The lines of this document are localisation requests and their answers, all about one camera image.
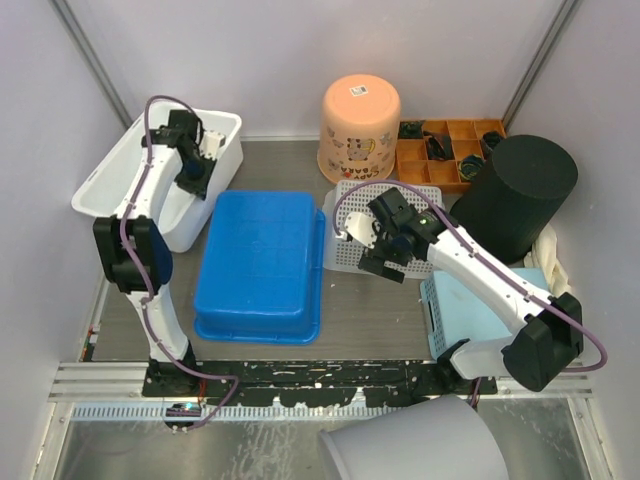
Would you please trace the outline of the white translucent basket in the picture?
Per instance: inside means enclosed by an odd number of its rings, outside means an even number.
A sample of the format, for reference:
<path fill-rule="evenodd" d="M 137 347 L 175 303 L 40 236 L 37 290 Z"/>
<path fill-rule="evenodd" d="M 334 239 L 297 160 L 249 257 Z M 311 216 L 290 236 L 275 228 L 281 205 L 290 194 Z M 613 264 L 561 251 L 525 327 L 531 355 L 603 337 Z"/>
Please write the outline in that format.
<path fill-rule="evenodd" d="M 351 188 L 363 183 L 361 181 L 342 180 L 324 197 L 322 211 L 326 217 L 325 246 L 323 266 L 325 269 L 345 272 L 365 274 L 367 272 L 358 268 L 358 263 L 364 252 L 364 245 L 356 240 L 346 240 L 346 237 L 340 237 L 333 228 L 334 209 L 338 200 L 344 196 Z M 410 185 L 419 190 L 425 197 L 429 198 L 437 206 L 444 208 L 442 191 L 435 186 L 419 186 Z M 362 212 L 372 218 L 373 214 L 367 204 L 378 195 L 392 187 L 398 187 L 406 200 L 413 204 L 418 210 L 423 211 L 428 207 L 428 203 L 419 195 L 407 190 L 405 187 L 396 186 L 389 181 L 376 183 L 359 188 L 357 191 L 348 195 L 347 198 L 339 205 L 336 222 L 343 229 L 346 217 L 354 212 Z M 424 280 L 428 277 L 433 267 L 429 262 L 421 260 L 412 260 L 407 266 L 400 266 L 391 262 L 386 262 L 385 266 L 405 275 L 405 279 Z"/>

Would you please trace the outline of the grey plastic container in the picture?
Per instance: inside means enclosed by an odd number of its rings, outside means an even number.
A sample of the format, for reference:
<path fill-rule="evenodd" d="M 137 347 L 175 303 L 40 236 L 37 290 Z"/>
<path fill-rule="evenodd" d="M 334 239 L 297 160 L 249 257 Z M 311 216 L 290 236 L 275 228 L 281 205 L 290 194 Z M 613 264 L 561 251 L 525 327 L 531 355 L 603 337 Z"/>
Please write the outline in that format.
<path fill-rule="evenodd" d="M 488 426 L 444 396 L 318 434 L 327 479 L 507 479 Z"/>

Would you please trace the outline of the large black container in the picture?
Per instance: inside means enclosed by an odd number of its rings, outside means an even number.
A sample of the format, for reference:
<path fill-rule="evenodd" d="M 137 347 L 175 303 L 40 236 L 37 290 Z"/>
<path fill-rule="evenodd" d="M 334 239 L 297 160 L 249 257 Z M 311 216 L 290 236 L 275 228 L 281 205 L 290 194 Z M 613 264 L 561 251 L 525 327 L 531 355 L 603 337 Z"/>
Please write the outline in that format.
<path fill-rule="evenodd" d="M 450 214 L 505 264 L 522 260 L 578 181 L 572 156 L 536 135 L 502 140 Z"/>

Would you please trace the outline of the orange plastic container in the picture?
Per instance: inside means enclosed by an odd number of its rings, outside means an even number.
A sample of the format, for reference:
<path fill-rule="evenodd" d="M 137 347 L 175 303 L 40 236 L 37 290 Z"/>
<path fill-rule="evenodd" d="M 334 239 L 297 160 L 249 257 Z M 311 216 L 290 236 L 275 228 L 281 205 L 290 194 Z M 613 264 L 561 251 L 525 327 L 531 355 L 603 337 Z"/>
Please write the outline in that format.
<path fill-rule="evenodd" d="M 395 165 L 401 101 L 388 81 L 354 74 L 325 92 L 317 163 L 332 183 L 382 180 Z"/>

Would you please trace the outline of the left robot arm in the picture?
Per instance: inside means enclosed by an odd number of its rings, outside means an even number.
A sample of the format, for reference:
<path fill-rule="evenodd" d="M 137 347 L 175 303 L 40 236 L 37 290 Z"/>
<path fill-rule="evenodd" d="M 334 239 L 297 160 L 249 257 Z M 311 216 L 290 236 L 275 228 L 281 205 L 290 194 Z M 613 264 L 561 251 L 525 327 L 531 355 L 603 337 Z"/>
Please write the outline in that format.
<path fill-rule="evenodd" d="M 203 380 L 189 339 L 171 305 L 173 259 L 157 220 L 170 187 L 204 200 L 216 161 L 201 152 L 204 125 L 189 107 L 172 109 L 168 121 L 149 126 L 143 113 L 143 161 L 117 213 L 98 217 L 93 234 L 106 279 L 136 308 L 150 354 L 145 380 L 188 396 Z"/>

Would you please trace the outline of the white plastic tub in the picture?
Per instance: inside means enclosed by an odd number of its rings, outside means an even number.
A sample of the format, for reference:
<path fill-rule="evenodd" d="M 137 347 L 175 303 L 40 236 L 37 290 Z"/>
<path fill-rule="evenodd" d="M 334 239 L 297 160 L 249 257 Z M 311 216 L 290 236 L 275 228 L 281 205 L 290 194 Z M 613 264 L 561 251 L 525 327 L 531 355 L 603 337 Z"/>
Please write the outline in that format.
<path fill-rule="evenodd" d="M 170 174 L 178 173 L 181 162 L 167 147 L 162 146 L 154 165 L 172 166 L 165 168 L 161 175 L 150 173 L 143 192 L 135 202 L 136 206 L 148 203 L 152 184 L 161 184 L 152 201 L 152 214 L 167 246 L 174 253 L 183 253 L 192 247 L 211 217 L 218 195 L 228 188 L 243 161 L 239 136 L 241 117 L 234 113 L 201 109 L 196 114 L 203 121 L 205 130 L 215 130 L 226 136 L 226 144 L 216 160 L 206 199 L 200 200 L 169 180 Z M 141 146 L 143 134 L 143 118 L 138 117 L 73 195 L 71 205 L 75 211 L 93 218 L 124 212 L 129 194 L 139 180 L 143 161 L 147 158 L 147 152 Z"/>

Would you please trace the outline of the blue plastic basket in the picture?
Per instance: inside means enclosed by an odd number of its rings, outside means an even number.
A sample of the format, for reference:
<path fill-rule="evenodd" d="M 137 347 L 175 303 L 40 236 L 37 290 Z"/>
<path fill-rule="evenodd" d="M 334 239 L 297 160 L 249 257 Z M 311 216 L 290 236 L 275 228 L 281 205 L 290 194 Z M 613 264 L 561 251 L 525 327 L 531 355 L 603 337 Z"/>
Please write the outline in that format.
<path fill-rule="evenodd" d="M 219 195 L 194 295 L 208 341 L 307 345 L 321 330 L 326 217 L 306 192 Z"/>

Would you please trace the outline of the light blue perforated basket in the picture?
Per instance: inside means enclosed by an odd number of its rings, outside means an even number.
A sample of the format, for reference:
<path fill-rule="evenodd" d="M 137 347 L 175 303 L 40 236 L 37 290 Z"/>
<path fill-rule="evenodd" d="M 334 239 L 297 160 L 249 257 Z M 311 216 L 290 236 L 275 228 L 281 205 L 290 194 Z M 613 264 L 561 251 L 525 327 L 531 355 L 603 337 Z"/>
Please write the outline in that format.
<path fill-rule="evenodd" d="M 502 350 L 524 328 L 527 317 L 543 311 L 529 295 L 540 294 L 544 303 L 548 298 L 539 270 L 503 272 L 514 285 L 492 271 L 458 280 L 437 270 L 421 283 L 428 343 L 435 359 L 454 349 L 451 359 L 459 368 L 496 372 L 504 367 Z"/>

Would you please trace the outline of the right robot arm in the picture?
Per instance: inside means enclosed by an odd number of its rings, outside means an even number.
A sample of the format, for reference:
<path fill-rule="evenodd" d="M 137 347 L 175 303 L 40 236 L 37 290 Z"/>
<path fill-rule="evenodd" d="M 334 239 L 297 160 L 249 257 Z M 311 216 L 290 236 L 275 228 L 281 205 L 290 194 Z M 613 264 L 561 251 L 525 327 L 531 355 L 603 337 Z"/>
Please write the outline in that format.
<path fill-rule="evenodd" d="M 420 211 L 392 187 L 371 200 L 367 212 L 347 214 L 344 228 L 364 247 L 359 269 L 400 283 L 409 263 L 428 262 L 497 317 L 497 326 L 490 327 L 476 315 L 447 316 L 431 289 L 434 280 L 424 281 L 431 353 L 447 392 L 459 394 L 478 377 L 497 376 L 540 392 L 582 353 L 580 302 L 519 276 L 441 208 Z"/>

